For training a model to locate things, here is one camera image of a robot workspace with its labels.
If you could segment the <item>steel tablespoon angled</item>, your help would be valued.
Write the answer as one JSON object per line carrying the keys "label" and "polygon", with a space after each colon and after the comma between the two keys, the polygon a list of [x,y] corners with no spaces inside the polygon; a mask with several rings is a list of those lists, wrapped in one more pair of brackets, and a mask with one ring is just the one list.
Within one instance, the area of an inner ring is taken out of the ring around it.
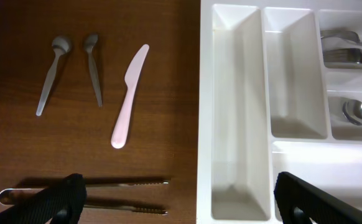
{"label": "steel tablespoon angled", "polygon": [[362,102],[359,100],[347,100],[342,105],[345,118],[352,124],[362,126]]}

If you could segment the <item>pink plastic knife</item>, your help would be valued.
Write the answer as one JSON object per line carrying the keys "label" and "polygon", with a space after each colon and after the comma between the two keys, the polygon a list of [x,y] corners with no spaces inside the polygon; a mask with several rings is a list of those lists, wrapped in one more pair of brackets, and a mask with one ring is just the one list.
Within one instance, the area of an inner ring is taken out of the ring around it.
{"label": "pink plastic knife", "polygon": [[149,45],[144,44],[131,60],[125,73],[127,92],[111,137],[111,145],[115,149],[121,149],[126,144],[134,95],[148,51]]}

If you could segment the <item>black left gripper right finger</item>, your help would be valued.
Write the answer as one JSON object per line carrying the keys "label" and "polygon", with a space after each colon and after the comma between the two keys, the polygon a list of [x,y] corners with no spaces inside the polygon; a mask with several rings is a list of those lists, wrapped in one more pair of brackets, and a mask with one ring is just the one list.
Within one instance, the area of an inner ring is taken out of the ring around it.
{"label": "black left gripper right finger", "polygon": [[289,172],[280,172],[274,197],[286,224],[362,224],[362,211]]}

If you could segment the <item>steel serrated tongs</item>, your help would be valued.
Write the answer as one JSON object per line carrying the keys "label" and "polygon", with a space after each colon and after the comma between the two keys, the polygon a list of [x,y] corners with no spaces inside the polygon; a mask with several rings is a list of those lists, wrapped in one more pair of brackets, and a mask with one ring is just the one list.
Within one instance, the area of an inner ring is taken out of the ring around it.
{"label": "steel serrated tongs", "polygon": [[[142,186],[157,187],[167,184],[169,184],[167,180],[86,184],[86,201],[84,207],[164,216],[169,213],[165,206],[140,200],[132,195],[132,191]],[[3,189],[0,191],[0,204],[7,207],[15,205],[46,188],[46,185],[25,185]]]}

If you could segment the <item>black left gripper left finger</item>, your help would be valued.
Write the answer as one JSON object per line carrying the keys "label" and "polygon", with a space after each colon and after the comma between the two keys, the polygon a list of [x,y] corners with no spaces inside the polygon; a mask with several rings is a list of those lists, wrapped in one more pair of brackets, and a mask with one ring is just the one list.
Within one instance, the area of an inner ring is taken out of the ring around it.
{"label": "black left gripper left finger", "polygon": [[85,180],[81,174],[71,174],[1,212],[0,224],[77,224],[85,202]]}

